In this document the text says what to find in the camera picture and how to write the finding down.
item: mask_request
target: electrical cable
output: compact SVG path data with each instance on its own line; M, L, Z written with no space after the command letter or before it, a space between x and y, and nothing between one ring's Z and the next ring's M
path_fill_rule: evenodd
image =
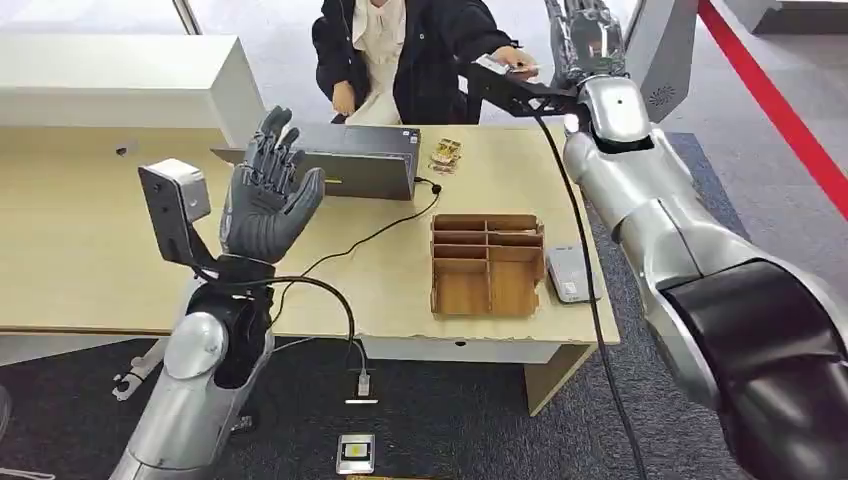
M375 233L369 235L368 237L354 243L346 252L336 253L336 254L333 254L333 255L327 255L326 257L319 259L314 264L312 264L312 266L309 267L301 275L287 276L287 277L274 277L274 278L270 278L270 279L255 280L255 281L250 281L250 282L231 283L231 282L222 282L222 281L218 280L217 278L215 278L215 277L209 275L208 273L206 273L205 271L203 271L200 267L193 267L192 270L194 270L195 275L197 275L198 277L202 278L203 280L205 280L209 283L219 284L219 285L227 285L227 286L231 286L231 287L245 287L246 288L246 287L258 287L258 286L272 285L272 284L275 284L275 283L288 283L288 285L286 285L286 288L283 289L282 295L280 296L280 308L277 311L277 314L274 316L274 319L268 325L269 329L271 327L273 327L274 323L276 323L276 321L280 318L280 315L283 312L283 301L285 299L286 292L289 290L289 288L291 288L292 285L294 285L295 283L306 283L306 284L310 284L310 285L313 285L313 286L316 286L316 287L319 287L319 288L323 288L324 290L327 290L328 292L333 294L333 296L335 296L339 300L339 302L341 302L342 306L345 309L345 313L347 314L347 319L348 319L348 334L347 334L347 338L346 338L346 340L348 342L348 355L350 354L350 345L351 344L355 345L357 350L359 350L359 356L360 356L360 360L361 360L361 363L360 363L361 372L362 372L362 374L365 374L365 372L367 371L367 357L365 356L365 350L362 348L362 345L360 345L359 343L354 341L354 335L355 335L355 331L356 331L356 321L353 317L353 310L350 307L350 303L348 303L347 298L345 298L345 296L342 295L342 293L339 292L332 285L330 285L326 282L322 282L321 280L316 280L314 278L307 277L306 275L308 275L312 270L314 270L321 263L323 263L327 260L330 260L332 258L338 258L338 257L343 257L345 255L349 255L349 254L353 253L353 251L356 249L356 247L362 245L363 243L366 243L366 242L374 239L378 235L386 232L387 230L389 230L389 229L391 229L391 228L393 228L397 225L400 225L401 223L404 223L404 222L407 222L407 221L410 221L410 220L414 220L418 217L421 217L422 215L424 215L428 211L430 211L436 205L436 202L439 201L439 198L440 198L441 193L442 193L442 186L437 184L437 183L434 183L432 180L429 180L429 179L426 179L426 178L423 178L423 177L415 177L415 183L428 183L428 184L431 185L431 192L433 193L435 198L433 199L432 202L430 202L430 204L426 208L424 208L420 212L416 213L415 215L410 215L408 217L401 218L400 220L396 220L396 221L386 225L385 227L381 228L377 232L375 232ZM289 346L293 346L293 345L300 344L300 343L306 343L310 340L314 340L314 337L301 339L301 340L297 340L297 341L282 345L282 346L274 349L274 351L272 353L283 350L283 349L285 349Z
M296 276L283 276L283 277L273 277L273 278L265 278L262 280L252 280L249 282L223 282L218 280L217 278L209 275L204 272L200 267L192 267L194 270L194 274L198 277L202 278L208 283L213 285L225 285L228 287L241 287L241 288L250 288L250 287L264 287L268 285L273 285L275 283L306 283L309 285L313 285L315 287L323 288L324 290L330 292L339 303L342 304L342 308L344 308L345 314L347 315L347 341L348 343L353 343L353 335L356 330L356 320L353 317L353 309L350 307L350 303L347 301L347 298L336 289L336 287L330 285L327 282L323 282L321 280L310 278L304 275L296 275Z
M645 469L645 462L642 459L642 451L639 447L639 441L636 438L636 433L633 431L633 425L630 423L627 411L624 409L624 402L621 400L621 394L618 391L618 386L615 384L615 376L612 372L609 352L607 351L607 345L604 342L604 334L601 331L601 320L598 315L598 304L595 299L595 282L594 275L592 274L592 261L589 257L589 241L586 239L586 229L583 225L583 219L580 216L580 206L577 203L577 195L575 195L574 187L568 179L568 174L565 171L565 165L562 162L562 156L559 153L559 148L556 145L556 141L554 141L553 135L551 135L550 129L545 122L542 121L540 116L536 115L534 118L536 123L538 123L542 128L545 138L548 140L548 145L550 145L551 151L553 152L554 158L557 162L557 167L559 167L559 173L562 175L563 182L565 182L566 190L568 190L568 198L571 200L571 207L574 210L574 217L577 222L577 232L580 235L580 244L583 247L583 261L586 265L587 285L589 286L589 306L592 310L592 319L595 322L595 334L598 340L598 351L601 352L601 363L604 365L604 372L607 376L607 382L609 383L610 392L612 393L613 403L615 403L615 409L618 411L618 416L621 418L621 425L624 427L624 433L627 435L627 440L630 443L630 449L633 451L633 460L636 464L637 473L639 474L640 479L647 480L648 473Z
M318 265L321 265L322 263L326 262L327 260L331 260L333 258L340 258L340 257L350 255L351 253L353 253L353 251L356 249L356 247L362 245L363 243L369 242L369 241L373 240L374 238L376 238L377 236L385 233L387 230L390 230L390 229L400 225L401 223L408 222L408 221L411 221L411 220L415 220L416 218L421 217L422 215L424 215L428 211L430 211L436 205L436 202L439 201L439 198L442 194L442 186L437 184L437 183L434 183L432 180L429 180L429 179L424 178L424 177L415 177L415 183L428 183L428 184L430 184L430 186L431 186L430 190L433 193L433 195L435 196L435 198L433 198L433 201L430 202L430 205L428 205L426 208L424 208L420 212L416 213L415 215L410 215L408 217L404 217L404 218L401 218L399 220L395 220L394 222L392 222L392 223L386 225L385 227L377 230L373 234L371 234L371 235L363 238L362 240L354 243L353 245L350 246L350 248L348 248L344 252L334 253L332 255L327 255L325 257L318 259L315 263L312 264L312 266L310 266L303 273L301 273L301 276L309 275L312 272L312 270L315 270L315 268L317 268ZM280 319L280 315L282 315L282 313L283 313L283 303L284 303L285 298L286 298L286 292L289 291L289 288L291 288L292 285L293 284L288 284L288 285L286 285L286 288L283 289L283 293L280 295L280 307L279 307L279 309L277 309L277 314L274 315L274 319L271 320L271 326L273 326L277 322L277 320Z
M300 345L302 343L311 342L313 340L318 340L318 337L301 338L300 340L295 340L293 342L286 343L285 345L280 345L279 347L275 348L271 353L274 354L274 353L280 352L282 350L285 350L289 347L293 347L295 345ZM360 370L360 373L364 374L368 371L367 367L366 367L367 360L365 358L365 349L362 348L362 345L360 345L359 342L354 341L353 344L356 346L356 349L359 350L359 360L360 360L359 370Z
M271 353L277 353L277 352L279 352L281 350L285 350L289 347L293 347L295 345L300 345L301 343L311 342L312 340L317 340L317 339L318 339L318 337L301 338L300 340L295 340L295 341L289 342L285 345L280 345L279 347L275 348L274 351L272 351Z
M56 475L50 473L27 472L24 470L11 470L8 468L0 468L0 475L24 478L26 480L56 480Z

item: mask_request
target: person's hand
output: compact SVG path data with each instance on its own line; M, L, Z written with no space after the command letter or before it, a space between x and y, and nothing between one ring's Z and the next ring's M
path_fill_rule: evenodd
M356 110L356 96L353 93L353 85L347 80L339 82L333 87L333 109L345 117L353 115Z
M528 80L539 74L536 60L523 50L505 46L495 50L492 58L504 65L513 67L513 74L522 80Z

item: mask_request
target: tabletop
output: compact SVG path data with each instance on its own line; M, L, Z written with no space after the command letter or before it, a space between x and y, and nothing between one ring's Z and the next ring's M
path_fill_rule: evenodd
M549 281L537 288L540 305L529 318L442 318L431 313L432 214L533 214L545 225L547 246L577 245L579 237L538 127L421 130L418 174L443 186L436 206L312 273L349 299L357 334L595 343L588 305L560 304ZM441 138L463 144L453 174L428 166ZM223 144L220 134L199 129L3 128L0 144L0 275L6 279L0 289L6 310L0 330L167 334L190 272L161 259L136 167L168 157L194 164L207 177L213 212L220 211L231 170L208 151ZM131 145L130 153L119 157L115 148L123 144ZM345 251L382 226L420 211L433 196L429 186L416 188L412 202L326 198L278 273L299 274L316 259ZM196 224L213 253L219 252L217 221L213 215ZM591 254L600 275L594 248ZM607 341L619 341L606 295L598 306ZM347 323L334 297L296 285L286 295L274 333L339 337L347 334Z

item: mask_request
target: cardboard box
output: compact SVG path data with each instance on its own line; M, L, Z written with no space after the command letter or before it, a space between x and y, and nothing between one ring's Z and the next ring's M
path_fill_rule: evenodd
M443 315L530 316L545 277L534 215L436 215L431 309Z

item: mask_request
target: robotic arm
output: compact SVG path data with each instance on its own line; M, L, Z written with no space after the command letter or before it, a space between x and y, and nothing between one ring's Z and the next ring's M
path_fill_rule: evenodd
M516 116L577 120L566 121L568 175L624 251L677 384L718 413L739 464L763 480L848 478L848 307L703 207L624 73L604 2L545 4L554 88L474 65L469 92Z
M196 287L112 480L214 476L212 467L274 348L273 291L261 282L273 277L273 263L324 196L320 169L307 172L295 190L301 155L291 147L298 131L282 133L290 120L290 111L275 108L235 167L221 220L224 254L217 259L191 225L210 213L200 171L174 159L139 169L162 256L194 269Z

